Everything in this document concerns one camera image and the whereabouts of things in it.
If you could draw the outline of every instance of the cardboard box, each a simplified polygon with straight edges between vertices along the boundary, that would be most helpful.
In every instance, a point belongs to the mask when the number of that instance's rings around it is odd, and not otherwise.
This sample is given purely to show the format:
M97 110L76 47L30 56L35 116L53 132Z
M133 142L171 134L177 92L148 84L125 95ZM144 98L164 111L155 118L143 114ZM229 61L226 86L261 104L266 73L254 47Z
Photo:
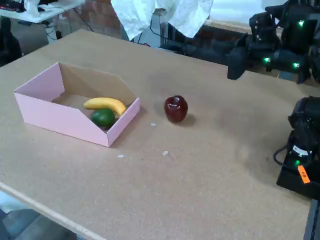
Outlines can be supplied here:
M56 63L14 91L25 123L110 147L138 114L140 99L116 75ZM93 110L83 108L91 98L122 101L127 110L107 131L96 126Z

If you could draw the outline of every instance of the orange label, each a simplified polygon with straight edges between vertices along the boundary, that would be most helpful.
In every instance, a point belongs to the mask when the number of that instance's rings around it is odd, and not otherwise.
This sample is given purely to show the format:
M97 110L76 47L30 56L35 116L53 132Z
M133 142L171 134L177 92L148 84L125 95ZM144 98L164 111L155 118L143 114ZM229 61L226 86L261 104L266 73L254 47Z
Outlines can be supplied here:
M308 175L307 175L307 172L306 172L304 166L299 165L299 166L298 166L298 171L299 171L299 173L300 173L300 176L301 176L301 178L302 178L303 183L304 183L304 184L310 183L310 179L309 179L309 177L308 177Z

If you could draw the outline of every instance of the lime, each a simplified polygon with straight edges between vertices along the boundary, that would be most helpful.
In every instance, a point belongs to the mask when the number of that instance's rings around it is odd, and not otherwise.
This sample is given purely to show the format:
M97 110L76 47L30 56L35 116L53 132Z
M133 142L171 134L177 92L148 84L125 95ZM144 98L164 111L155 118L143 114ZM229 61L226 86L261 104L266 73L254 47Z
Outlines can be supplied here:
M98 127L110 128L115 124L116 117L114 111L109 108L96 110L91 115L91 121Z

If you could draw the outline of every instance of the red apple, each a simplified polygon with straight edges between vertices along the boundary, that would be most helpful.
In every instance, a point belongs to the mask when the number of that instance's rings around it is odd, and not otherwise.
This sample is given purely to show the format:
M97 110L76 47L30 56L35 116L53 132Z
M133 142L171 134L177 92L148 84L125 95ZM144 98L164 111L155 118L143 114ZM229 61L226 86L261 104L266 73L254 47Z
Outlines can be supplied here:
M182 96L171 96L165 100L164 111L170 122L180 123L187 115L188 103Z

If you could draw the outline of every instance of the yellow banana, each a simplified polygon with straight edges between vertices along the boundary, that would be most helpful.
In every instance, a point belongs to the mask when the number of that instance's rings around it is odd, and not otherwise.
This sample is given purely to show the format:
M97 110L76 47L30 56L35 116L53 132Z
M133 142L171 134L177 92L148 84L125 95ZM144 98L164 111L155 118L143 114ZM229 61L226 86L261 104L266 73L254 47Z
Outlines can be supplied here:
M110 97L97 97L86 101L83 104L86 109L111 109L119 116L125 113L126 106L119 100Z

